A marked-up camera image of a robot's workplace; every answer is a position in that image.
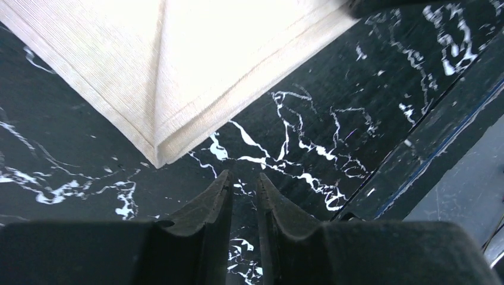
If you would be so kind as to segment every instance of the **folded cloth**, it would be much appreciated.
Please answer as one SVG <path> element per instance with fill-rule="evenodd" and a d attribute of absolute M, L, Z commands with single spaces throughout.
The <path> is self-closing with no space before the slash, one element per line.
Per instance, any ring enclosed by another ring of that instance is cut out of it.
<path fill-rule="evenodd" d="M 347 0 L 0 0 L 0 21 L 156 167 L 356 23 Z"/>

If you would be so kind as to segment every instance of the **cloth fold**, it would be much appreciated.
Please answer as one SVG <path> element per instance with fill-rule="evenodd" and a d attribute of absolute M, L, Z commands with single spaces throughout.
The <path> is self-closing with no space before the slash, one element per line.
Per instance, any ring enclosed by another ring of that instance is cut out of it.
<path fill-rule="evenodd" d="M 356 23 L 346 0 L 0 0 L 0 21 L 156 167 Z"/>

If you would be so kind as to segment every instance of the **ribbed fabric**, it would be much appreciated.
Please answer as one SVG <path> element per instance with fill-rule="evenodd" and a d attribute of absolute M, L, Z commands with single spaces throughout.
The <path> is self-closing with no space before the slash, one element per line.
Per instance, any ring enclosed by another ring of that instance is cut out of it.
<path fill-rule="evenodd" d="M 346 0 L 0 0 L 0 21 L 156 167 L 356 21 Z"/>

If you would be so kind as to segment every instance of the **black marble surface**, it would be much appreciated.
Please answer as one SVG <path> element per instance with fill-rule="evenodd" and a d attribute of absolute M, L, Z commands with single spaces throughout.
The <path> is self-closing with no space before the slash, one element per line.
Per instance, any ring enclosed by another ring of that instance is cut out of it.
<path fill-rule="evenodd" d="M 162 219 L 223 169 L 235 185 L 229 284 L 260 282 L 254 183 L 318 219 L 341 210 L 502 27 L 498 0 L 362 19 L 192 152 L 155 169 L 0 29 L 0 223 Z"/>

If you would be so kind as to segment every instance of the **white cloth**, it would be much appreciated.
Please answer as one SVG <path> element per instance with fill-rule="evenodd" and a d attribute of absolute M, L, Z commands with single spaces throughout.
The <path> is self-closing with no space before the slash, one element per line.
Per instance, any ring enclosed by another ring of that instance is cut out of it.
<path fill-rule="evenodd" d="M 0 0 L 0 21 L 161 167 L 353 26 L 344 2 Z"/>

